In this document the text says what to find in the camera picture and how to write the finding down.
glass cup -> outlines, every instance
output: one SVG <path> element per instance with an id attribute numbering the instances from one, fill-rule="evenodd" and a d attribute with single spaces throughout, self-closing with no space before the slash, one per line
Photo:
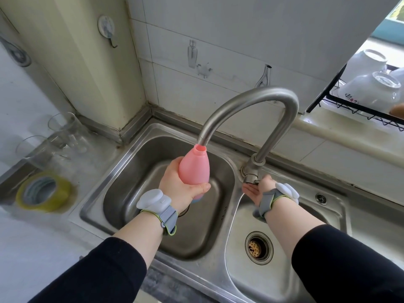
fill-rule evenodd
<path id="1" fill-rule="evenodd" d="M 92 150 L 91 133 L 71 112 L 59 113 L 48 121 L 48 127 L 75 152 Z"/>
<path id="2" fill-rule="evenodd" d="M 42 171 L 51 171 L 65 178 L 72 172 L 71 159 L 55 147 L 46 137 L 35 135 L 21 141 L 15 154 Z"/>

window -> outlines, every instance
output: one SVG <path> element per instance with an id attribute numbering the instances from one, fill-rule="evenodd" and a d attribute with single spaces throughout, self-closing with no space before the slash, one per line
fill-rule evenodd
<path id="1" fill-rule="evenodd" d="M 404 0 L 376 28 L 372 37 L 404 45 Z"/>

faucet base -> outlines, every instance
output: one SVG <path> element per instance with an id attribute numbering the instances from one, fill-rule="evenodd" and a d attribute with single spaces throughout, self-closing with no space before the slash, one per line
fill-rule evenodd
<path id="1" fill-rule="evenodd" d="M 258 170 L 265 165 L 265 159 L 258 163 L 255 161 L 257 153 L 251 155 L 250 159 L 240 169 L 241 176 L 244 178 L 244 183 L 257 185 L 259 183 Z"/>

bottle opening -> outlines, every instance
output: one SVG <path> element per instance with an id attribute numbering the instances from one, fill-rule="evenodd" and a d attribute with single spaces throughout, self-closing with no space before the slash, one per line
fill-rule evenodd
<path id="1" fill-rule="evenodd" d="M 199 152 L 205 152 L 205 151 L 206 151 L 206 147 L 205 147 L 205 146 L 203 146 L 203 145 L 198 145 L 198 144 L 196 144 L 196 145 L 194 146 L 194 149 L 195 149 L 196 151 L 199 151 Z"/>

hand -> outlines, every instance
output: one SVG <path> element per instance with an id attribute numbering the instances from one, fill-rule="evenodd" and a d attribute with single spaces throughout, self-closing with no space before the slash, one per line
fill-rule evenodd
<path id="1" fill-rule="evenodd" d="M 184 157 L 178 157 L 167 167 L 160 181 L 159 189 L 171 198 L 171 206 L 180 214 L 197 195 L 208 192 L 209 183 L 198 185 L 184 184 L 178 176 L 178 166 Z"/>
<path id="2" fill-rule="evenodd" d="M 255 206 L 258 207 L 262 199 L 262 194 L 264 192 L 274 189 L 275 184 L 276 181 L 273 180 L 269 174 L 267 174 L 262 178 L 262 180 L 258 185 L 244 183 L 242 191 L 248 197 L 250 197 L 250 199 L 254 202 Z"/>

